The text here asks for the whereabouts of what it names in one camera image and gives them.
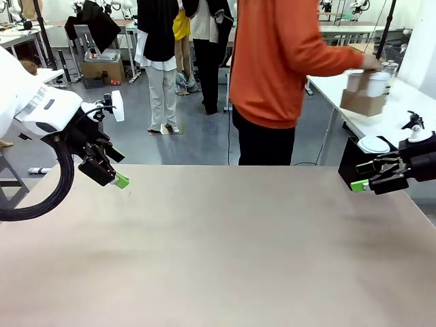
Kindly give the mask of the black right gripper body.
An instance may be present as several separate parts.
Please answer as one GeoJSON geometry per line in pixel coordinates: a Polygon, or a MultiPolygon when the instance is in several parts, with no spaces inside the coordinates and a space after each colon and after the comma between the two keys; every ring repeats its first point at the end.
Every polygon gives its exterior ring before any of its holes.
{"type": "Polygon", "coordinates": [[[399,155],[405,166],[406,178],[418,182],[435,180],[435,132],[421,142],[410,142],[408,139],[399,142],[399,155]]]}

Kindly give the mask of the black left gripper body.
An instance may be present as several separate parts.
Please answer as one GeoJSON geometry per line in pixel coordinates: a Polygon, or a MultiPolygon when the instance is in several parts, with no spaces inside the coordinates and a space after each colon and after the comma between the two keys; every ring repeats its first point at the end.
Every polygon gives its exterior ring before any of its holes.
{"type": "Polygon", "coordinates": [[[79,107],[63,130],[63,156],[81,160],[108,160],[111,152],[109,136],[103,132],[102,121],[111,107],[79,107]]]}

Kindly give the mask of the person's right hand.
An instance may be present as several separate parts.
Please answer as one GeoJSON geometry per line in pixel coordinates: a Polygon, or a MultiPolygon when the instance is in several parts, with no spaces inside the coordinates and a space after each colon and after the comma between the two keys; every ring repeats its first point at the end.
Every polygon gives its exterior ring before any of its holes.
{"type": "Polygon", "coordinates": [[[381,69],[380,61],[371,54],[364,54],[364,60],[361,65],[361,69],[367,71],[379,71],[381,69]]]}

